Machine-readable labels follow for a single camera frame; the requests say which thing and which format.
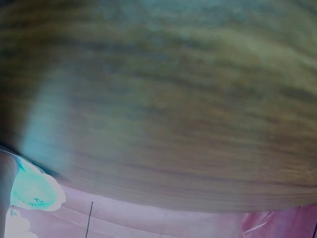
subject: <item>blurry wooden board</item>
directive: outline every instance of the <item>blurry wooden board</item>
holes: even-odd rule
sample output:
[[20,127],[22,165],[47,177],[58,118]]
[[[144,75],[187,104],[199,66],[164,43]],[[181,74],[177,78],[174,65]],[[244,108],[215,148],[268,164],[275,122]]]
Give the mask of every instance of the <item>blurry wooden board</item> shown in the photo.
[[119,200],[317,201],[317,5],[26,0],[0,10],[0,140]]

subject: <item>white object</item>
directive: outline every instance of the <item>white object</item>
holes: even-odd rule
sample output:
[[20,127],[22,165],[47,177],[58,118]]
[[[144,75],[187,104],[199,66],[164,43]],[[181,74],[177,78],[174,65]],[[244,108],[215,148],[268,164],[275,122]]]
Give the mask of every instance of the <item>white object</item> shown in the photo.
[[52,176],[3,146],[0,146],[0,151],[11,154],[19,165],[12,187],[11,205],[51,212],[66,202],[65,192]]
[[4,238],[38,238],[29,232],[30,222],[21,217],[19,211],[9,209],[6,214]]

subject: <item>pink background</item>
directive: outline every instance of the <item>pink background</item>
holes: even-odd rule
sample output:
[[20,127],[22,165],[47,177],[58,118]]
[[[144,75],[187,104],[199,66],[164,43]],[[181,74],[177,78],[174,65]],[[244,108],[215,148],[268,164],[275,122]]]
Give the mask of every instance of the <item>pink background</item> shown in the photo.
[[39,238],[313,238],[317,205],[254,214],[171,211],[63,187],[67,202],[55,212],[19,209]]

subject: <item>pink fabric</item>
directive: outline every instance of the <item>pink fabric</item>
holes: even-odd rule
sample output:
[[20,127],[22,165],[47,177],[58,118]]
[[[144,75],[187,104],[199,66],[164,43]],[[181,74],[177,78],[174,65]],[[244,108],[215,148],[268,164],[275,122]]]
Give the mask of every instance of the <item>pink fabric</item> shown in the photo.
[[313,238],[317,205],[254,214],[171,211],[63,187],[67,202],[55,212],[19,209],[39,238]]

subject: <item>wood grain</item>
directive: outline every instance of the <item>wood grain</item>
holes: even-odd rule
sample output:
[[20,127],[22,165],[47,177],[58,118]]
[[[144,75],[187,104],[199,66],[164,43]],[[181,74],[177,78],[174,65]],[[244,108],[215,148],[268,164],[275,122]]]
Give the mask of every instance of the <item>wood grain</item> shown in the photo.
[[193,211],[317,202],[313,0],[0,9],[0,140],[71,187]]

